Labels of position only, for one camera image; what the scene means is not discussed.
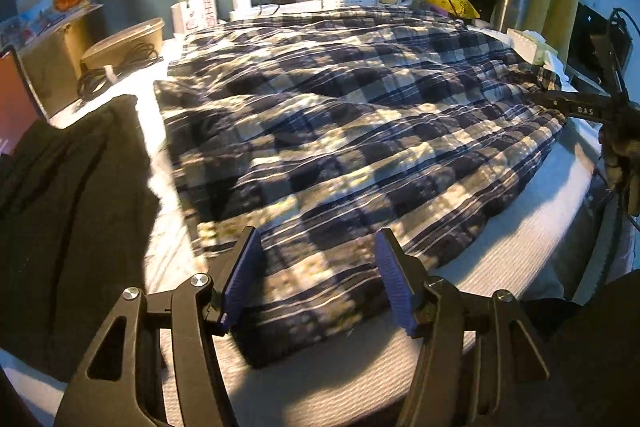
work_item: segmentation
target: plaid shirt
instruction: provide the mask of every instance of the plaid shirt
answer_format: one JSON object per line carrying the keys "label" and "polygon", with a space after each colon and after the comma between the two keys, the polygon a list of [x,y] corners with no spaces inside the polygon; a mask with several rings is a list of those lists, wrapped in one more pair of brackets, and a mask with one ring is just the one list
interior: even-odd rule
{"label": "plaid shirt", "polygon": [[559,89],[501,42],[424,12],[341,9],[201,32],[156,83],[197,253],[257,227],[264,275],[233,334],[254,367],[388,307],[374,234],[427,268],[478,237],[536,172]]}

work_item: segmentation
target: metal bolt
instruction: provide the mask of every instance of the metal bolt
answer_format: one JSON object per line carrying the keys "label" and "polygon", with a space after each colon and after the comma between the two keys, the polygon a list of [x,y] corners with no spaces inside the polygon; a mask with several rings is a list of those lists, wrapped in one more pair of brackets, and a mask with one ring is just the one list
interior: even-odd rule
{"label": "metal bolt", "polygon": [[191,285],[199,288],[200,286],[206,285],[209,282],[209,276],[206,273],[196,273],[193,277],[191,277]]}
{"label": "metal bolt", "polygon": [[498,290],[498,299],[504,302],[511,302],[513,301],[513,294],[507,290]]}
{"label": "metal bolt", "polygon": [[135,286],[131,286],[124,290],[124,292],[122,292],[122,296],[126,301],[132,301],[133,299],[138,297],[138,295],[140,295],[140,290]]}

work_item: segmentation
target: yellow package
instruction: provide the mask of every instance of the yellow package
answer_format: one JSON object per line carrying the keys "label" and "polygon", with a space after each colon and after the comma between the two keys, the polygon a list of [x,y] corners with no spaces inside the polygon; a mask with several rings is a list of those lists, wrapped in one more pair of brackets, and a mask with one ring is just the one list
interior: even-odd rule
{"label": "yellow package", "polygon": [[462,19],[478,19],[480,14],[468,0],[425,0]]}

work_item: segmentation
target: cardboard box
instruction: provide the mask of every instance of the cardboard box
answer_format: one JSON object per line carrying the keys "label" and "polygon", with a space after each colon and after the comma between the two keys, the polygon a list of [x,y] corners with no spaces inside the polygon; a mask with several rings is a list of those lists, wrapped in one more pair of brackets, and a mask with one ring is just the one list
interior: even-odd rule
{"label": "cardboard box", "polygon": [[86,17],[79,16],[21,49],[24,69],[49,116],[78,99],[80,59],[92,44]]}

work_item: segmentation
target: dark brown cloth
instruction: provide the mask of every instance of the dark brown cloth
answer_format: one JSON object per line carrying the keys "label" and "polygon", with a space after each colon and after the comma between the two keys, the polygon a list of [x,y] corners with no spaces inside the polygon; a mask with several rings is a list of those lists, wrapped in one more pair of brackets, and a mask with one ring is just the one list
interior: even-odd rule
{"label": "dark brown cloth", "polygon": [[60,381],[122,290],[143,286],[158,198],[135,104],[36,122],[0,158],[0,347]]}

